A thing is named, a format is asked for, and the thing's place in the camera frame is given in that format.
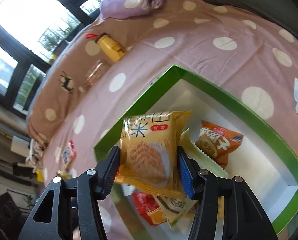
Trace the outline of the red white milk candy packet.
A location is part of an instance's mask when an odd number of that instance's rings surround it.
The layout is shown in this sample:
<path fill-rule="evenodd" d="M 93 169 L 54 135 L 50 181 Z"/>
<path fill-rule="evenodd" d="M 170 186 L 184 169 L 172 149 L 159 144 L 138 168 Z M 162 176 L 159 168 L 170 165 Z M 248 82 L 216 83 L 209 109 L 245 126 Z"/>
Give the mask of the red white milk candy packet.
<path fill-rule="evenodd" d="M 62 160 L 64 164 L 64 168 L 68 169 L 71 165 L 72 161 L 76 157 L 76 149 L 74 146 L 73 141 L 69 141 L 67 147 L 65 148 L 64 152 L 62 153 Z"/>

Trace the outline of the pale green snack packet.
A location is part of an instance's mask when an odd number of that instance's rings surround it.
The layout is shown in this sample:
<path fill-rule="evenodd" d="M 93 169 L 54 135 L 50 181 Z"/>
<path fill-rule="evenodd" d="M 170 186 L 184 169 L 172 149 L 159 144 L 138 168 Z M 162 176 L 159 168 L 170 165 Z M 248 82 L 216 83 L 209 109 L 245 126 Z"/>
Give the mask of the pale green snack packet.
<path fill-rule="evenodd" d="M 185 130 L 180 137 L 180 146 L 186 153 L 187 157 L 195 160 L 199 165 L 198 169 L 207 169 L 215 176 L 220 178 L 229 178 L 229 174 L 221 168 L 215 161 L 213 161 L 207 154 L 202 152 L 190 139 L 189 129 Z M 158 203 L 163 212 L 163 216 L 167 219 L 170 227 L 180 221 L 197 203 L 193 200 L 194 196 L 194 179 L 190 175 L 189 169 L 183 160 L 178 161 L 178 174 L 181 180 L 181 186 L 186 194 L 184 198 L 173 198 L 165 196 L 155 196 L 154 199 Z"/>

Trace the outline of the yellow rice cracker packet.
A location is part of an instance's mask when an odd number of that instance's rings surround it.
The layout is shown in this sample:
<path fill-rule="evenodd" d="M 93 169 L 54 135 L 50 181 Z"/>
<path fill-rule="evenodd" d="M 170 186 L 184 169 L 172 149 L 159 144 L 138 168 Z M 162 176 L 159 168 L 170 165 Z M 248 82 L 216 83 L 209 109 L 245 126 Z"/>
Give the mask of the yellow rice cracker packet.
<path fill-rule="evenodd" d="M 169 111 L 124 118 L 115 182 L 154 196 L 184 197 L 176 148 L 191 114 Z"/>

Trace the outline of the white peanut snack bag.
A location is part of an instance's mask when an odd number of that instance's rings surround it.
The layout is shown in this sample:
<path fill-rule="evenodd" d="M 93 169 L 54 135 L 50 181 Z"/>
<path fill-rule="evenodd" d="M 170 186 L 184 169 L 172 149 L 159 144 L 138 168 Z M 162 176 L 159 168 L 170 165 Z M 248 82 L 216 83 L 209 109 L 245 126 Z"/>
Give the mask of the white peanut snack bag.
<path fill-rule="evenodd" d="M 218 218 L 219 219 L 224 218 L 224 205 L 225 205 L 224 197 L 218 197 Z"/>

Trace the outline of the dark yellow chocolate snack packet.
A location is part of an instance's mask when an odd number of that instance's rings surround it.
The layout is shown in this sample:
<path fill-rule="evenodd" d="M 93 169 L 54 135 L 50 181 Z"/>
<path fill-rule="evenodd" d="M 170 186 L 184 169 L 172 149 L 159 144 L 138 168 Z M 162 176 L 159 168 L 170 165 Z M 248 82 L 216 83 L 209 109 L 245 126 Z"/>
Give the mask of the dark yellow chocolate snack packet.
<path fill-rule="evenodd" d="M 72 178 L 72 175 L 69 174 L 68 172 L 66 171 L 60 171 L 58 170 L 57 171 L 57 175 L 60 176 L 62 179 L 64 180 L 67 180 L 67 179 L 71 179 Z"/>

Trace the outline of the yellow box beside bed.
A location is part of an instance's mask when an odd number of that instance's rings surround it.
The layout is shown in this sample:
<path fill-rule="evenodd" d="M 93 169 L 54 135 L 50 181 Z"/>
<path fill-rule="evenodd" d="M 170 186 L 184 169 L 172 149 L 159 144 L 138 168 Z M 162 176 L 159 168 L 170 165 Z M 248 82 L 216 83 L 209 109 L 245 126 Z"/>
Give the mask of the yellow box beside bed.
<path fill-rule="evenodd" d="M 40 183 L 44 183 L 43 171 L 36 170 L 35 173 L 36 173 L 36 176 L 37 176 L 37 181 L 40 182 Z"/>

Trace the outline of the striped white clothes pile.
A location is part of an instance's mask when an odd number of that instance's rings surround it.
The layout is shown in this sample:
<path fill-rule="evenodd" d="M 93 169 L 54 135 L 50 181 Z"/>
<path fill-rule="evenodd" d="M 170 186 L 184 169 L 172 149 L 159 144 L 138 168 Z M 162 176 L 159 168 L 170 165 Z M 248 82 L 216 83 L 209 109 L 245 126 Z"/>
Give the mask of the striped white clothes pile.
<path fill-rule="evenodd" d="M 44 152 L 47 146 L 47 142 L 37 142 L 36 140 L 31 139 L 29 144 L 29 155 L 26 157 L 25 163 L 33 168 L 33 173 L 43 169 Z"/>

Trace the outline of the white paper roll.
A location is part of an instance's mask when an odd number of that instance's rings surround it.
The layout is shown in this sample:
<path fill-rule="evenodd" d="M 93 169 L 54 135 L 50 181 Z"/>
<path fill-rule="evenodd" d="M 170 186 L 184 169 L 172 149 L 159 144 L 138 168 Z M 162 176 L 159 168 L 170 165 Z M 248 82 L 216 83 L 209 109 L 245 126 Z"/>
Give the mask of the white paper roll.
<path fill-rule="evenodd" d="M 11 141 L 11 151 L 26 158 L 30 153 L 30 142 L 17 136 L 13 136 Z"/>

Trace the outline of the orange biscuit snack packet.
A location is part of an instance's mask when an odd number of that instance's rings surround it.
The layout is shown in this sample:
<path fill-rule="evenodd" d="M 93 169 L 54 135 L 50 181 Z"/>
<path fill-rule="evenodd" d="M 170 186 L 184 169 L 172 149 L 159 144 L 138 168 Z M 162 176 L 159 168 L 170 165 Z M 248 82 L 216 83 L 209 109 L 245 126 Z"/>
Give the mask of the orange biscuit snack packet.
<path fill-rule="evenodd" d="M 243 134 L 202 120 L 195 145 L 224 169 L 229 154 L 242 144 L 243 138 Z"/>

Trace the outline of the red bubble tea snack packet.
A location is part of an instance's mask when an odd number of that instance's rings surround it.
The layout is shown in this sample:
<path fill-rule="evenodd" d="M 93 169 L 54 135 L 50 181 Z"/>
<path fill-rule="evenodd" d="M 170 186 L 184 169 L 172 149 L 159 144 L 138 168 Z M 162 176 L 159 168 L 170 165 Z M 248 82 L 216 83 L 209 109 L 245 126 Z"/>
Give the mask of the red bubble tea snack packet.
<path fill-rule="evenodd" d="M 151 226 L 167 222 L 159 204 L 151 194 L 143 192 L 132 193 L 137 213 Z"/>

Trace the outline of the pink polka dot bedsheet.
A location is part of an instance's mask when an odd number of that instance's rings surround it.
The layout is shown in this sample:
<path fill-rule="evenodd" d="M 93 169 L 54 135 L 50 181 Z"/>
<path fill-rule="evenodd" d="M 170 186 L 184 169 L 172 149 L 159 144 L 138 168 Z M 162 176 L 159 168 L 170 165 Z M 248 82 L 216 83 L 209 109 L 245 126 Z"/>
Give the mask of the pink polka dot bedsheet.
<path fill-rule="evenodd" d="M 113 62 L 86 34 L 107 33 L 126 53 Z M 107 73 L 86 92 L 79 87 L 98 60 Z M 298 157 L 298 40 L 280 26 L 235 7 L 202 0 L 165 0 L 148 15 L 99 17 L 69 43 L 49 70 L 28 118 L 29 134 L 47 142 L 46 183 L 63 169 L 73 141 L 74 176 L 96 166 L 118 142 L 121 118 L 172 66 L 213 83 L 261 117 Z"/>

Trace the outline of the clear glass jar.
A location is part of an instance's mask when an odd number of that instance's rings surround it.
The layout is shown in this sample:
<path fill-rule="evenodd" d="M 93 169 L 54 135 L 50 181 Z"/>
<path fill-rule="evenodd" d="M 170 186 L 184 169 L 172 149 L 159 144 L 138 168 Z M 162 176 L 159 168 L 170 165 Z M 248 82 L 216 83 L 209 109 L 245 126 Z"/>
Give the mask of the clear glass jar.
<path fill-rule="evenodd" d="M 79 87 L 81 92 L 86 92 L 91 89 L 110 69 L 110 65 L 104 60 L 98 60 L 89 69 L 86 74 L 85 82 L 82 86 Z"/>

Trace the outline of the yellow bottle brown cap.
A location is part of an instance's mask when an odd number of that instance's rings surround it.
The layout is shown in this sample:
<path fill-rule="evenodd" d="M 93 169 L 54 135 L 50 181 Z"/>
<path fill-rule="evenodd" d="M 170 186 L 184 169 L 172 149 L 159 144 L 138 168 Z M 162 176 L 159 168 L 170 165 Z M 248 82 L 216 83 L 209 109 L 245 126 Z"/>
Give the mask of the yellow bottle brown cap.
<path fill-rule="evenodd" d="M 113 62 L 118 62 L 126 53 L 125 48 L 123 48 L 119 42 L 112 39 L 107 33 L 86 34 L 86 39 L 93 39 L 107 57 Z"/>

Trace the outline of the black framed window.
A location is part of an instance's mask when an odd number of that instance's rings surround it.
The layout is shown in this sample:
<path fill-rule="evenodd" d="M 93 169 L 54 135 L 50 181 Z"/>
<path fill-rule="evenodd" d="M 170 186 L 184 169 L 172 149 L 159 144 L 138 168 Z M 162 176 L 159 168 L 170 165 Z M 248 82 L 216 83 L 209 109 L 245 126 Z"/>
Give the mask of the black framed window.
<path fill-rule="evenodd" d="M 56 57 L 102 0 L 0 0 L 0 106 L 25 118 Z"/>

